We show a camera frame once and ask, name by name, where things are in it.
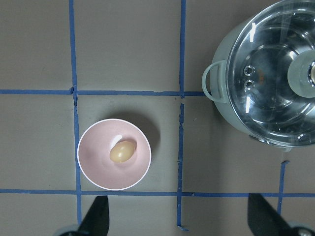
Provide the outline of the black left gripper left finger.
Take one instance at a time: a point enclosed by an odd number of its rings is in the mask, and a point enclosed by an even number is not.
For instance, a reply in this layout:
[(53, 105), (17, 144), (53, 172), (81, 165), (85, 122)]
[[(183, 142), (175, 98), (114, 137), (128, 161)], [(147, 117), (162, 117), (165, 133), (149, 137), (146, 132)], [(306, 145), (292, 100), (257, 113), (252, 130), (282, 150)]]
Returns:
[(77, 232), (80, 236), (107, 236), (109, 232), (107, 196), (95, 198)]

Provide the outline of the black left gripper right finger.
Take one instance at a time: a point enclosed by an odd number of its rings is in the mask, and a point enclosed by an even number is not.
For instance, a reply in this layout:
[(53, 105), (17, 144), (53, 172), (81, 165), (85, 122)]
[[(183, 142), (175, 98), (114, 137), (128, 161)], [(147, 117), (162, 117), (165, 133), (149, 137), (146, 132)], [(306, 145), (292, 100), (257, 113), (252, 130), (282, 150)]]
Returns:
[(254, 236), (291, 236), (292, 228), (261, 194), (248, 197), (247, 223)]

